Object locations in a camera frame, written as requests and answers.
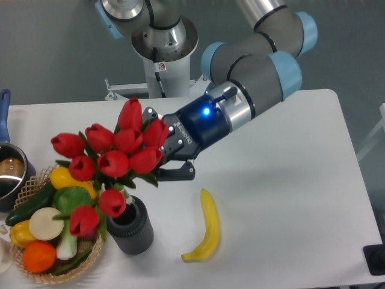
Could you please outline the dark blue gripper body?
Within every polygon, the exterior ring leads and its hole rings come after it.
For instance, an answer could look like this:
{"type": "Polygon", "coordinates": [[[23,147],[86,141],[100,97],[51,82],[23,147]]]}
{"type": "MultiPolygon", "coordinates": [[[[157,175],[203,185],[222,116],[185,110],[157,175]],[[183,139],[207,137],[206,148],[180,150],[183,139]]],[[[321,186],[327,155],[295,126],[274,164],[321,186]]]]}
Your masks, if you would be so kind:
{"type": "Polygon", "coordinates": [[[193,160],[230,133],[230,124],[211,95],[203,95],[162,117],[172,127],[164,143],[164,160],[193,160]]]}

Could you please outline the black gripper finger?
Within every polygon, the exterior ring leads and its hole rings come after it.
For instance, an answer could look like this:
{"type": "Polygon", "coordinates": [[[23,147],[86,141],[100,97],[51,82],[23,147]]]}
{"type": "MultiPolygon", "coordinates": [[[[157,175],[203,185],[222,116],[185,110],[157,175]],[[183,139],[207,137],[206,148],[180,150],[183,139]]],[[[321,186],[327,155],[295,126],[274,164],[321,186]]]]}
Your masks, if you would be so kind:
{"type": "Polygon", "coordinates": [[[157,113],[157,111],[152,107],[146,107],[144,111],[142,112],[142,126],[149,126],[151,123],[153,123],[156,120],[160,120],[162,123],[164,121],[162,120],[162,117],[157,113]]]}
{"type": "Polygon", "coordinates": [[[195,175],[195,167],[190,161],[185,161],[178,169],[159,168],[156,171],[158,181],[191,181],[195,175]]]}

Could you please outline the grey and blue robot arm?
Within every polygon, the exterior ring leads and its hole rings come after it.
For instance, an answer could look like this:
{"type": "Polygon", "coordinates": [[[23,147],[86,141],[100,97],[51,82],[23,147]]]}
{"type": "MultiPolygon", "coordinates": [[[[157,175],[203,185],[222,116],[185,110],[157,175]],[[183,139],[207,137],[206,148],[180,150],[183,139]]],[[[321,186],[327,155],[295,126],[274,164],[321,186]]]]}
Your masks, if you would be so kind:
{"type": "MultiPolygon", "coordinates": [[[[318,38],[314,19],[293,13],[284,1],[239,1],[253,35],[233,44],[216,42],[201,58],[213,87],[176,112],[160,116],[145,109],[143,119],[164,122],[162,159],[142,173],[147,181],[191,180],[198,154],[275,104],[302,83],[297,57],[318,38]]],[[[194,24],[179,1],[97,1],[96,9],[115,38],[129,36],[143,59],[152,98],[186,96],[190,56],[198,44],[194,24]]]]}

